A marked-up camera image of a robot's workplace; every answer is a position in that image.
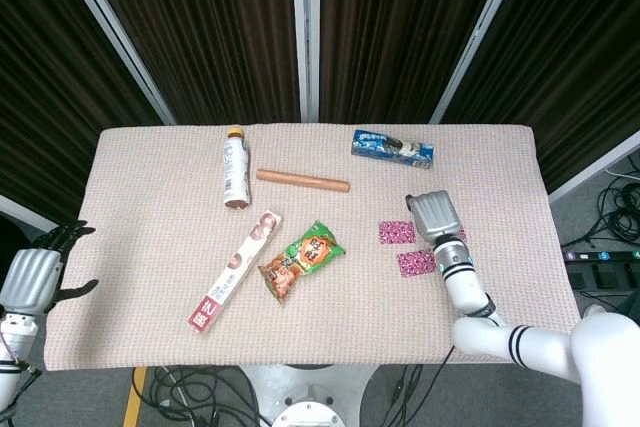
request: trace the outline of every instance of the plastic bottle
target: plastic bottle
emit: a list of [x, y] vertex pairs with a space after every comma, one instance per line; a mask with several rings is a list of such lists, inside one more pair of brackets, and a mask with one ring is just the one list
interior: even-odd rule
[[244, 209], [251, 203], [249, 197], [249, 152], [244, 142], [242, 127], [229, 128], [222, 156], [224, 164], [224, 205]]

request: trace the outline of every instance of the table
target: table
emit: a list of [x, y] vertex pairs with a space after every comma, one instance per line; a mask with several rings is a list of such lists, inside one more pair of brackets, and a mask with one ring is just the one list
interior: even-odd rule
[[[365, 128], [435, 144], [422, 170], [352, 156]], [[458, 314], [440, 275], [401, 277], [378, 223], [411, 220], [406, 194], [445, 189], [478, 274], [512, 324], [569, 331], [579, 316], [564, 270], [532, 132], [496, 125], [269, 124], [245, 128], [252, 204], [222, 203], [224, 126], [102, 133], [63, 286], [100, 281], [47, 322], [50, 370], [173, 364], [439, 363]], [[351, 182], [351, 192], [255, 179], [265, 168]], [[284, 305], [251, 272], [204, 334], [187, 318], [266, 209], [284, 218], [270, 261], [318, 219], [347, 254], [298, 279]], [[456, 353], [452, 362], [490, 362]]]

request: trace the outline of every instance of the snack bag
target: snack bag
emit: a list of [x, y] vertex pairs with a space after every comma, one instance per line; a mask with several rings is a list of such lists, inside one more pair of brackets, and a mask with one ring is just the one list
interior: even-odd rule
[[298, 277], [312, 274], [344, 253], [331, 231], [316, 220], [301, 238], [259, 270], [271, 293], [282, 303]]

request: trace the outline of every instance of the yellow floor line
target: yellow floor line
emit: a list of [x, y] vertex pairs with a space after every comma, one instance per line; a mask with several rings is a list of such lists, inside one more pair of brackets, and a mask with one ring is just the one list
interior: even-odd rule
[[[136, 367], [133, 373], [133, 381], [136, 384], [139, 392], [142, 392], [144, 388], [144, 378], [147, 375], [146, 367]], [[138, 412], [140, 411], [140, 397], [136, 394], [136, 391], [129, 390], [129, 401], [127, 402], [127, 411], [124, 414], [124, 423], [122, 427], [136, 427], [138, 425]]]

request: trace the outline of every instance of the bottle label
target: bottle label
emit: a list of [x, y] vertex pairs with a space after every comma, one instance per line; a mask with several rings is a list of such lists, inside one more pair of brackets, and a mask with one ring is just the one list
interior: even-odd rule
[[242, 139], [231, 137], [224, 143], [222, 162], [224, 164], [224, 198], [249, 202], [248, 165], [249, 154]]

